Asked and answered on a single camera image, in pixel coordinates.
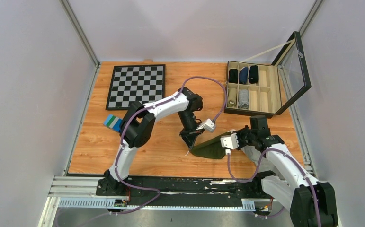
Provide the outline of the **green underwear white waistband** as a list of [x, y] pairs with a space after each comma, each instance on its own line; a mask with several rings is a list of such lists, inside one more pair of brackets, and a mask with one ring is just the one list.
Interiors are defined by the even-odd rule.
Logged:
[[207, 159], [223, 159], [225, 156], [225, 148], [222, 147], [221, 137], [229, 136], [234, 132], [234, 130], [229, 130], [222, 133], [210, 140], [202, 142], [198, 145], [194, 145], [189, 151], [190, 154], [196, 157], [202, 157]]

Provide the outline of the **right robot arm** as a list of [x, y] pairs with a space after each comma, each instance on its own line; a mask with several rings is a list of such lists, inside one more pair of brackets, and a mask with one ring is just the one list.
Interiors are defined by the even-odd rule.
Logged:
[[338, 212], [333, 186], [310, 174], [293, 157], [284, 141], [272, 135], [265, 116], [252, 116], [250, 126], [234, 131], [238, 150], [254, 148], [262, 161], [274, 167], [271, 175], [252, 184], [257, 197], [267, 194], [277, 199], [289, 211], [295, 227], [336, 227]]

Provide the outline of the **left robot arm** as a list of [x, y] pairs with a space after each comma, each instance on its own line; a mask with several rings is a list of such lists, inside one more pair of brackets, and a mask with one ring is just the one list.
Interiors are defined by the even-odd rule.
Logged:
[[109, 115], [103, 124], [118, 132], [121, 140], [116, 159], [104, 172], [104, 178], [99, 180], [96, 194], [122, 195], [126, 191], [124, 179], [129, 176], [137, 149], [149, 141], [155, 123], [166, 116], [178, 114], [183, 125], [179, 135], [191, 150], [197, 137], [205, 131], [200, 125], [201, 120], [197, 120], [194, 115], [195, 111], [202, 108], [202, 97], [184, 87], [154, 103], [132, 102], [122, 119]]

